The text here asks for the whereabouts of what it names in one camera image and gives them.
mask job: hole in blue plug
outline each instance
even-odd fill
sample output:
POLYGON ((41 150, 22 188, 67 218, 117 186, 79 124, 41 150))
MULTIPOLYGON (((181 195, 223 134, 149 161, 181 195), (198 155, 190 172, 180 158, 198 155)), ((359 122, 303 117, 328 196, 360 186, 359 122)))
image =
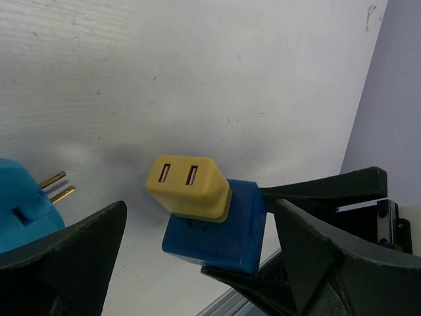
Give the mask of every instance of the hole in blue plug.
POLYGON ((19 209, 19 207, 15 207, 14 209, 12 209, 12 213, 14 216, 16 216, 16 218, 22 223, 22 225, 24 225, 25 227, 27 227, 30 223, 32 223, 32 221, 28 220, 25 215, 22 213, 22 211, 19 209))

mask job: gray floor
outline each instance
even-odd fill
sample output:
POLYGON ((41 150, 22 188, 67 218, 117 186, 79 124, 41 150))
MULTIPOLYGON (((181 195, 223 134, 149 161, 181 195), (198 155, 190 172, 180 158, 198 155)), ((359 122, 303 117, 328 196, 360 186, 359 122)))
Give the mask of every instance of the gray floor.
POLYGON ((420 0, 389 0, 342 173, 373 165, 387 171, 391 199, 421 202, 420 0))

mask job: yellow block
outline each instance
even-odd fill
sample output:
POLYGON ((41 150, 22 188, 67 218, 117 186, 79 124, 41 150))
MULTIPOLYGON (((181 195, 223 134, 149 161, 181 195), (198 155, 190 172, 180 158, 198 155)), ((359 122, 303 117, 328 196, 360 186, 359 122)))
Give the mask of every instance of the yellow block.
POLYGON ((216 223, 228 216, 230 185, 211 158, 160 156, 146 188, 177 216, 216 223))

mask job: blue block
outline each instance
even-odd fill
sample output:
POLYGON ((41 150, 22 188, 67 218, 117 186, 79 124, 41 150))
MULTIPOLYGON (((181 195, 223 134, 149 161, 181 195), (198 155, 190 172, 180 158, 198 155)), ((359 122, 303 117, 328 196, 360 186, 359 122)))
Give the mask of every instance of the blue block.
POLYGON ((64 222, 31 174, 0 159, 0 253, 64 228, 64 222))
POLYGON ((223 269, 259 269, 266 206, 255 182, 228 180, 232 200, 228 218, 210 223, 171 215, 162 250, 176 257, 223 269))

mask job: plug prong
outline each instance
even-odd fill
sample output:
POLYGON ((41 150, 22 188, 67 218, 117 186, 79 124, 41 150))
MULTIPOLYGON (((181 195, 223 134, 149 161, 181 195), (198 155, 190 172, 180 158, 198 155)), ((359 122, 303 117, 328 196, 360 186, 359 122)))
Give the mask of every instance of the plug prong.
POLYGON ((56 183, 60 179, 63 179, 65 176, 66 176, 66 171, 61 171, 61 172, 57 173, 55 176, 52 176, 51 178, 48 178, 47 180, 44 180, 43 182, 38 184, 38 186, 41 189, 45 189, 46 187, 52 185, 53 183, 56 183))
POLYGON ((60 192, 56 196, 53 196, 50 199, 50 201, 51 203, 56 204, 58 201, 60 201, 61 199, 64 199, 66 196, 73 193, 74 191, 76 191, 76 188, 74 186, 69 186, 68 188, 64 189, 62 192, 60 192))

